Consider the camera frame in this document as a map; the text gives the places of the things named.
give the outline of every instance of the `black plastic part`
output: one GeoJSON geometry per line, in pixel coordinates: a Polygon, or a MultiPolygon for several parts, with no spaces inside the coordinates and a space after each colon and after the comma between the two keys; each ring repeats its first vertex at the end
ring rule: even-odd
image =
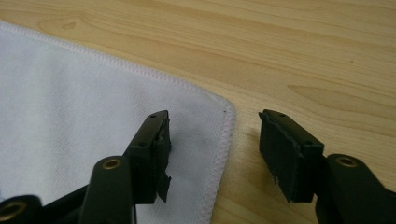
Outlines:
{"type": "Polygon", "coordinates": [[[77,189],[43,207],[40,223],[71,224],[78,222],[79,210],[84,201],[87,187],[77,189]]]}
{"type": "Polygon", "coordinates": [[[122,156],[95,164],[78,224],[131,224],[135,220],[130,165],[122,156]]]}
{"type": "Polygon", "coordinates": [[[324,145],[285,114],[264,110],[260,153],[288,202],[312,202],[324,145]]]}
{"type": "Polygon", "coordinates": [[[124,153],[131,164],[134,203],[154,203],[157,193],[166,202],[170,150],[168,111],[148,116],[124,153]]]}
{"type": "Polygon", "coordinates": [[[13,197],[0,203],[1,224],[36,224],[41,202],[34,195],[13,197]]]}
{"type": "MultiPolygon", "coordinates": [[[[391,191],[381,185],[362,161],[342,154],[332,154],[327,160],[325,186],[329,188],[334,205],[326,203],[326,206],[335,206],[343,222],[330,222],[318,216],[319,223],[396,223],[396,201],[391,191]]],[[[328,211],[317,209],[317,213],[328,211]]]]}

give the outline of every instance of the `white cloth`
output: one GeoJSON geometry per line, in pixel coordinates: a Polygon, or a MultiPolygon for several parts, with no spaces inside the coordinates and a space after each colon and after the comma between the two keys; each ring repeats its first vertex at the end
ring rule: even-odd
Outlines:
{"type": "Polygon", "coordinates": [[[231,144],[233,106],[179,78],[0,22],[0,197],[50,203],[121,155],[145,117],[168,110],[167,203],[140,223],[208,223],[231,144]]]}

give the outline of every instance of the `wooden table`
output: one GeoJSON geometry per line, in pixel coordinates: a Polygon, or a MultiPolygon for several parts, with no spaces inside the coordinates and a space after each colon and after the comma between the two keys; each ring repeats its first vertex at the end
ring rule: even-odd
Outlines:
{"type": "Polygon", "coordinates": [[[238,117],[213,223],[317,223],[315,204],[288,204],[259,154],[264,108],[396,190],[394,0],[1,0],[0,20],[229,99],[238,117]]]}

